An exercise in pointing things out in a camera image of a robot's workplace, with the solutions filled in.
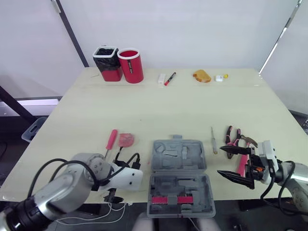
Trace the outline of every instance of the cable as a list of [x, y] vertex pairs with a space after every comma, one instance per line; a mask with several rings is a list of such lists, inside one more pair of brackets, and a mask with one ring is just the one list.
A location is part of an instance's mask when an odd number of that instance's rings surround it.
[[282, 188], [280, 189], [279, 191], [279, 194], [278, 194], [278, 205], [275, 205], [267, 200], [264, 199], [264, 197], [269, 193], [269, 191], [272, 189], [273, 187], [273, 184], [275, 182], [275, 177], [276, 177], [276, 174], [275, 174], [275, 171], [273, 171], [273, 175], [271, 176], [271, 180], [270, 180], [270, 183], [269, 183], [269, 186], [267, 187], [267, 189], [262, 193], [260, 199], [262, 201], [264, 201], [267, 205], [271, 206], [271, 207], [274, 207], [274, 208], [278, 208], [280, 209], [285, 215], [287, 216], [295, 216], [295, 215], [305, 215], [305, 216], [308, 216], [308, 212], [303, 212], [303, 211], [299, 211], [299, 210], [294, 210], [294, 209], [288, 209], [288, 208], [284, 208], [282, 207], [282, 204], [281, 204], [281, 196], [282, 196], [282, 192], [287, 184], [287, 182], [290, 180], [293, 172], [294, 172], [294, 169], [295, 169], [295, 163], [293, 161], [286, 161], [287, 163], [291, 163], [292, 164], [292, 167], [291, 167], [291, 170], [290, 170], [290, 173], [288, 175], [288, 177], [286, 178], [286, 180], [284, 181], [283, 185], [282, 185]]
[[30, 189], [29, 189], [29, 192], [28, 192], [28, 198], [32, 195], [32, 192], [33, 192], [33, 189], [34, 189], [34, 185], [35, 183], [37, 182], [38, 178], [39, 178], [39, 175], [40, 173], [43, 171], [43, 169], [49, 165], [50, 163], [52, 162], [55, 162], [55, 161], [62, 161], [62, 162], [66, 162], [67, 160], [64, 160], [64, 159], [60, 159], [60, 158], [56, 158], [56, 159], [52, 159], [48, 162], [46, 162], [42, 167], [40, 167], [40, 169], [37, 171], [37, 173], [35, 174], [33, 180], [32, 180], [32, 183], [30, 185]]
[[290, 178], [293, 175], [294, 170], [295, 170], [295, 163], [293, 161], [286, 161], [286, 162], [287, 163], [291, 163], [292, 167], [291, 167], [289, 175], [287, 176], [287, 178], [285, 179], [283, 185], [281, 186], [281, 189], [279, 190], [279, 194], [278, 194], [278, 207], [282, 211], [282, 213], [287, 215], [287, 216], [294, 216], [294, 215], [298, 215], [298, 214], [308, 216], [308, 212], [303, 212], [303, 211], [294, 210], [294, 209], [286, 209], [286, 208], [282, 207], [282, 204], [281, 204], [282, 192], [283, 192], [286, 184], [290, 180]]
[[101, 218], [104, 218], [104, 217], [108, 216], [111, 213], [111, 210], [112, 210], [112, 208], [109, 207], [108, 213], [106, 213], [105, 215], [102, 215], [100, 217], [96, 217], [96, 218], [66, 217], [66, 218], [57, 219], [57, 222], [59, 222], [60, 220], [66, 220], [66, 219], [97, 220], [97, 219], [101, 219]]
[[122, 166], [118, 171], [116, 171], [115, 173], [111, 174], [109, 177], [106, 177], [103, 180], [100, 180], [100, 182], [104, 182], [106, 180], [111, 179], [112, 177], [114, 177], [116, 174], [118, 174], [120, 171], [122, 171], [124, 168], [126, 168], [126, 166], [135, 158], [135, 156], [137, 156], [137, 160], [136, 162], [140, 162], [140, 155], [139, 153], [135, 153], [127, 162], [126, 165]]
[[112, 208], [112, 204], [111, 203], [108, 203], [108, 206], [111, 208], [112, 211], [120, 211], [120, 210], [122, 210], [124, 208], [125, 204], [122, 207], [120, 207], [119, 209]]
[[120, 218], [118, 218], [117, 220], [114, 220], [114, 221], [108, 221], [108, 222], [84, 222], [84, 223], [78, 223], [78, 224], [66, 224], [66, 223], [63, 223], [61, 221], [57, 221], [58, 223], [62, 224], [62, 225], [68, 225], [68, 226], [73, 226], [73, 225], [86, 225], [86, 224], [110, 224], [110, 223], [115, 223], [119, 220], [122, 219], [124, 213], [125, 213], [125, 206], [126, 204], [124, 204], [123, 206], [123, 212], [122, 212], [122, 215], [120, 216]]
[[53, 175], [51, 176], [49, 182], [53, 181], [53, 179], [55, 178], [55, 176], [57, 175], [57, 173], [60, 171], [60, 169], [65, 166], [65, 165], [69, 165], [69, 164], [80, 164], [82, 165], [91, 175], [93, 181], [94, 181], [94, 186], [98, 185], [98, 181], [96, 179], [96, 176], [94, 174], [94, 172], [92, 171], [92, 169], [84, 162], [79, 161], [79, 160], [70, 160], [70, 161], [66, 161], [65, 163], [61, 164], [53, 173]]
[[112, 210], [112, 211], [120, 211], [120, 210], [122, 210], [122, 209], [125, 207], [125, 205], [126, 205], [126, 204], [124, 204], [124, 205], [123, 205], [121, 208], [119, 208], [119, 209], [114, 209], [114, 208], [112, 208], [111, 203], [108, 203], [108, 206], [109, 206], [109, 211], [108, 211], [108, 213], [105, 214], [105, 215], [103, 215], [103, 216], [96, 217], [96, 218], [65, 217], [65, 218], [57, 219], [56, 221], [59, 222], [59, 221], [61, 221], [61, 220], [66, 220], [66, 219], [97, 220], [97, 219], [101, 219], [101, 218], [104, 218], [104, 217], [108, 216], [108, 215], [110, 214], [111, 210]]
[[3, 152], [0, 154], [0, 159], [2, 158], [2, 156], [5, 154], [6, 150], [8, 149], [8, 143], [4, 141], [2, 141], [2, 143], [4, 143], [5, 148], [3, 149]]
[[115, 161], [118, 159], [118, 157], [119, 157], [119, 155], [120, 155], [120, 152], [122, 151], [122, 149], [123, 149], [123, 147], [120, 147], [120, 150], [119, 150], [119, 152], [116, 154], [116, 156], [115, 156]]
[[196, 230], [198, 230], [198, 231], [200, 231], [200, 229], [196, 226], [196, 224], [194, 223], [194, 221], [193, 221], [193, 219], [191, 219], [191, 218], [188, 218], [191, 222], [192, 222], [192, 224], [193, 224], [193, 226], [196, 228]]

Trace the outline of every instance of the red marker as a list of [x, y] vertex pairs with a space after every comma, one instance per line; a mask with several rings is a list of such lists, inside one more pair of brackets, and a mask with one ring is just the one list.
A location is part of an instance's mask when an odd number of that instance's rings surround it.
[[165, 86], [167, 86], [169, 84], [169, 82], [173, 79], [173, 77], [175, 76], [176, 73], [173, 73], [170, 78], [164, 83]]

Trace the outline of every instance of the small white object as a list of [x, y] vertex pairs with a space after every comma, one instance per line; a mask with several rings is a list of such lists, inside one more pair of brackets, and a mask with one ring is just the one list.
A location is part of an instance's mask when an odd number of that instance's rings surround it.
[[166, 74], [159, 74], [158, 76], [158, 85], [163, 86], [165, 82]]
[[216, 82], [222, 82], [224, 78], [228, 78], [228, 75], [225, 74], [225, 75], [216, 75], [215, 76], [215, 81]]

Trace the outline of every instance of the black cable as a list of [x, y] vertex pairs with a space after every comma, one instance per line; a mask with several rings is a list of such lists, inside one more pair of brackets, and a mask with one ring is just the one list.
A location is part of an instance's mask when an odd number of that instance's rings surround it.
[[261, 194], [260, 196], [260, 199], [262, 201], [264, 201], [266, 204], [270, 205], [270, 206], [275, 206], [274, 204], [272, 204], [271, 202], [268, 202], [267, 200], [264, 199], [264, 197], [269, 193], [269, 191], [272, 189], [274, 183], [275, 183], [275, 178], [276, 178], [276, 175], [275, 173], [273, 174], [273, 176], [271, 177], [271, 180], [270, 180], [270, 183], [269, 183], [269, 186], [267, 187], [267, 189]]
[[60, 169], [65, 166], [65, 165], [69, 165], [69, 164], [79, 164], [82, 165], [91, 175], [93, 182], [94, 182], [94, 186], [96, 186], [98, 184], [98, 181], [96, 179], [96, 176], [94, 174], [94, 172], [92, 171], [92, 169], [84, 162], [80, 161], [80, 160], [70, 160], [70, 161], [66, 161], [65, 163], [61, 164], [53, 173], [53, 175], [51, 176], [49, 182], [53, 181], [53, 179], [55, 178], [55, 176], [57, 175], [57, 173], [60, 171]]
[[122, 146], [122, 147], [120, 147], [119, 152], [116, 154], [116, 156], [115, 156], [115, 161], [118, 159], [118, 157], [119, 157], [120, 152], [122, 151], [122, 149], [123, 149], [123, 146]]
[[124, 166], [122, 166], [118, 171], [116, 171], [115, 173], [111, 174], [109, 177], [106, 177], [103, 180], [100, 180], [100, 182], [104, 182], [106, 180], [111, 179], [112, 177], [114, 177], [115, 175], [117, 175], [119, 172], [121, 172], [124, 168], [126, 168], [126, 166], [135, 158], [135, 156], [137, 156], [137, 160], [136, 162], [140, 162], [140, 155], [139, 153], [135, 153], [134, 155], [132, 155], [132, 157], [126, 162], [126, 164]]
[[[282, 207], [282, 204], [281, 204], [281, 196], [282, 196], [282, 192], [287, 184], [287, 182], [290, 180], [293, 172], [294, 172], [294, 169], [295, 169], [295, 163], [293, 161], [286, 161], [288, 163], [292, 163], [292, 168], [291, 168], [291, 171], [288, 175], [288, 177], [286, 178], [285, 182], [283, 183], [282, 185], [282, 188], [280, 189], [279, 191], [279, 194], [278, 194], [278, 205], [275, 205], [271, 202], [268, 202], [267, 200], [264, 199], [264, 197], [269, 193], [269, 191], [272, 189], [273, 187], [273, 184], [275, 182], [275, 178], [276, 178], [276, 174], [275, 174], [275, 171], [273, 171], [272, 173], [272, 176], [271, 176], [271, 180], [270, 180], [270, 183], [269, 183], [269, 186], [267, 187], [267, 189], [262, 193], [260, 199], [262, 201], [264, 201], [267, 205], [271, 206], [271, 207], [274, 207], [274, 208], [278, 208], [280, 209], [285, 215], [287, 216], [295, 216], [295, 215], [305, 215], [305, 216], [308, 216], [308, 212], [303, 212], [303, 211], [299, 211], [299, 210], [294, 210], [294, 209], [288, 209], [288, 208], [284, 208]], [[269, 170], [272, 168], [273, 170], [273, 166], [272, 164], [269, 162]]]
[[62, 162], [66, 162], [66, 160], [64, 159], [60, 159], [60, 158], [57, 158], [57, 159], [52, 159], [48, 162], [46, 162], [42, 167], [40, 167], [40, 169], [37, 171], [37, 173], [35, 174], [33, 180], [32, 180], [32, 183], [30, 185], [30, 189], [29, 189], [29, 192], [28, 192], [28, 196], [27, 197], [30, 197], [32, 195], [32, 192], [33, 192], [33, 189], [34, 189], [34, 185], [35, 183], [37, 182], [38, 178], [39, 178], [39, 175], [40, 173], [43, 171], [43, 169], [49, 165], [50, 163], [52, 162], [56, 162], [56, 161], [62, 161]]
[[292, 175], [294, 173], [294, 170], [295, 170], [295, 163], [293, 161], [286, 161], [286, 162], [287, 163], [291, 163], [292, 167], [291, 167], [289, 175], [287, 176], [287, 178], [285, 179], [283, 185], [281, 186], [281, 189], [279, 190], [279, 194], [278, 194], [278, 207], [282, 211], [282, 213], [287, 215], [287, 216], [294, 216], [294, 215], [298, 215], [298, 214], [308, 216], [308, 212], [303, 212], [303, 211], [294, 210], [294, 209], [286, 209], [286, 208], [282, 207], [282, 204], [281, 204], [282, 192], [283, 192], [286, 184], [288, 183], [288, 181], [292, 177]]
[[4, 143], [5, 148], [4, 148], [3, 152], [0, 154], [0, 159], [2, 158], [2, 156], [5, 154], [6, 150], [8, 149], [8, 143], [7, 142], [2, 141], [1, 143]]

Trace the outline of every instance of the bread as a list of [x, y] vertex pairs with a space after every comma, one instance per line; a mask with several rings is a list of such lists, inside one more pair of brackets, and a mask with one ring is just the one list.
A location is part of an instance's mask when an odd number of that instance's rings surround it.
[[211, 77], [204, 70], [197, 70], [192, 76], [202, 83], [208, 83], [211, 81]]

